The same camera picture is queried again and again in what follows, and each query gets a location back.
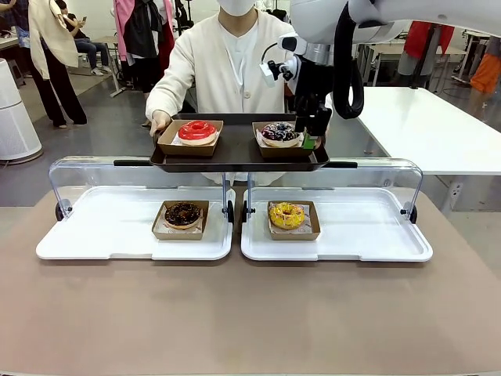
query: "white cardigan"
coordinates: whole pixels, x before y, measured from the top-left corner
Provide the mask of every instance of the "white cardigan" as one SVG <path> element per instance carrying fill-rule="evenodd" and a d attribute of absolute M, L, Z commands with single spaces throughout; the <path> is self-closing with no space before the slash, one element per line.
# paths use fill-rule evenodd
<path fill-rule="evenodd" d="M 294 31 L 291 25 L 267 13 L 258 12 L 258 41 L 245 78 L 243 99 L 222 39 L 218 15 L 197 23 L 176 41 L 169 68 L 146 102 L 146 116 L 155 110 L 171 116 L 182 108 L 186 90 L 196 79 L 199 113 L 283 113 L 284 80 L 269 88 L 261 76 L 259 64 L 265 49 L 280 35 Z M 274 47 L 265 61 L 285 61 L 287 52 Z"/>

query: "black pants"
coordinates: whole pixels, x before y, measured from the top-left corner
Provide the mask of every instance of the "black pants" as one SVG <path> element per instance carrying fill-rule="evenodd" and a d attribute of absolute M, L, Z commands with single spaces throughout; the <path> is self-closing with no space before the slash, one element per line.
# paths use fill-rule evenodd
<path fill-rule="evenodd" d="M 68 117 L 70 117 L 75 124 L 86 124 L 87 117 L 81 108 L 80 102 L 78 102 L 73 86 L 71 86 L 70 77 L 68 77 L 66 67 L 58 61 L 58 59 L 49 50 L 44 50 L 50 75 L 50 80 L 44 80 L 31 60 L 30 50 L 21 50 L 23 51 L 24 59 L 30 68 L 34 83 L 40 93 L 40 98 L 44 105 L 45 112 L 47 113 L 49 119 L 54 123 L 54 126 L 66 124 L 61 107 L 59 107 L 57 102 L 56 94 Z"/>
<path fill-rule="evenodd" d="M 135 59 L 134 65 L 135 76 L 138 78 L 138 85 L 142 92 L 147 94 L 162 78 L 160 68 L 160 59 L 158 57 L 152 59 Z"/>

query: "display case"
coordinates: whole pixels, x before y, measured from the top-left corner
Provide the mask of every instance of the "display case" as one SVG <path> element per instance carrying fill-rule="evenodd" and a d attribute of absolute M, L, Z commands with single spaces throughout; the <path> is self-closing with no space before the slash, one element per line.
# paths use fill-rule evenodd
<path fill-rule="evenodd" d="M 58 223 L 37 246 L 42 259 L 216 260 L 230 250 L 235 192 L 225 173 L 167 173 L 148 158 L 66 157 L 49 172 Z M 159 240 L 165 201 L 205 201 L 201 240 Z"/>
<path fill-rule="evenodd" d="M 416 226 L 423 174 L 411 162 L 331 159 L 314 172 L 283 173 L 269 186 L 260 179 L 250 174 L 244 194 L 241 248 L 249 259 L 426 262 L 433 254 Z M 304 228 L 276 230 L 270 208 L 281 202 L 309 211 Z M 275 219 L 283 222 L 290 215 L 284 212 Z"/>

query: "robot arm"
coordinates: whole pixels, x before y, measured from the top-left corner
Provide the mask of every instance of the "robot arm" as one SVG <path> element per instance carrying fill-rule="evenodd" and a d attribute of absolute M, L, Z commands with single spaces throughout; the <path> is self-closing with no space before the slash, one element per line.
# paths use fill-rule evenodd
<path fill-rule="evenodd" d="M 361 28 L 397 20 L 420 20 L 465 27 L 500 36 L 501 2 L 490 0 L 292 0 L 294 30 L 308 43 L 332 45 L 338 20 L 348 5 L 349 16 Z M 354 43 L 367 43 L 363 34 Z"/>
<path fill-rule="evenodd" d="M 295 54 L 280 72 L 293 72 L 297 131 L 306 128 L 313 137 L 325 133 L 331 113 L 324 99 L 329 92 L 343 118 L 356 118 L 362 112 L 362 79 L 351 57 L 354 43 L 391 40 L 405 26 L 399 20 L 501 36 L 499 14 L 501 2 L 493 0 L 292 0 L 290 15 L 297 34 L 284 36 L 279 46 Z M 348 101 L 350 87 L 353 103 Z"/>

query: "white robot body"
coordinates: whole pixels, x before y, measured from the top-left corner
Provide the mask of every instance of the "white robot body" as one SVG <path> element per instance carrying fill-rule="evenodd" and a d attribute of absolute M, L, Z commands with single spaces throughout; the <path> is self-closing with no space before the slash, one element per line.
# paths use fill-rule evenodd
<path fill-rule="evenodd" d="M 389 24 L 422 20 L 501 36 L 501 2 L 493 0 L 375 0 L 374 4 L 370 0 L 293 0 L 290 18 L 294 30 L 309 43 L 332 45 L 337 20 L 347 3 L 350 16 L 358 25 L 368 21 Z M 393 34 L 388 32 L 386 37 L 372 40 L 378 27 L 370 29 L 359 28 L 353 42 L 381 43 Z"/>

